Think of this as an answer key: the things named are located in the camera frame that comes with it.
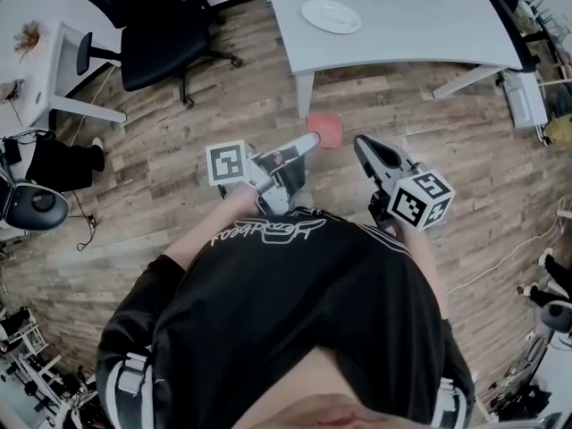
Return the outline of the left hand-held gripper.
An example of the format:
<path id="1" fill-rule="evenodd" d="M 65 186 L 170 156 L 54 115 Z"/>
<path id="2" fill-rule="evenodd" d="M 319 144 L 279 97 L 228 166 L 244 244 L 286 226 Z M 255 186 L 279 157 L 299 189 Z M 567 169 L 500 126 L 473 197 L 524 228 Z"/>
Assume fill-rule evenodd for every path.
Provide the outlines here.
<path id="1" fill-rule="evenodd" d="M 247 153 L 243 140 L 207 146 L 209 184 L 225 198 L 228 185 L 244 182 L 257 192 L 256 204 L 262 213 L 283 215 L 289 211 L 290 201 L 286 187 L 278 180 L 278 171 L 302 164 L 306 153 L 320 141 L 317 132 L 309 132 L 266 154 Z"/>

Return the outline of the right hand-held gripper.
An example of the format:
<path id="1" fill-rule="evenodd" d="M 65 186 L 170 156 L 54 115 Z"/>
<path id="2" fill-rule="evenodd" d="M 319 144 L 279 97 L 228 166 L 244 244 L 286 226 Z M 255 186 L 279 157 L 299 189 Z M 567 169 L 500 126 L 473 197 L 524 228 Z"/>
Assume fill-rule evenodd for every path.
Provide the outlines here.
<path id="1" fill-rule="evenodd" d="M 437 171 L 409 160 L 402 162 L 397 148 L 365 135 L 355 137 L 354 150 L 366 176 L 374 178 L 378 188 L 368 209 L 380 228 L 391 218 L 418 231 L 442 222 L 456 192 Z"/>

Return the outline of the person's left hand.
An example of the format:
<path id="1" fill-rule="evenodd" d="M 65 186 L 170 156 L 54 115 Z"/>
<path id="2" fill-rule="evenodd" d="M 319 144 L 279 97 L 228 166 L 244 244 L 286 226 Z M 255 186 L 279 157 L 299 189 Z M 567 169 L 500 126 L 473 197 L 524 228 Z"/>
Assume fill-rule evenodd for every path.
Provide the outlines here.
<path id="1" fill-rule="evenodd" d="M 225 209 L 235 219 L 254 217 L 259 214 L 258 192 L 250 184 L 239 182 L 224 200 Z"/>

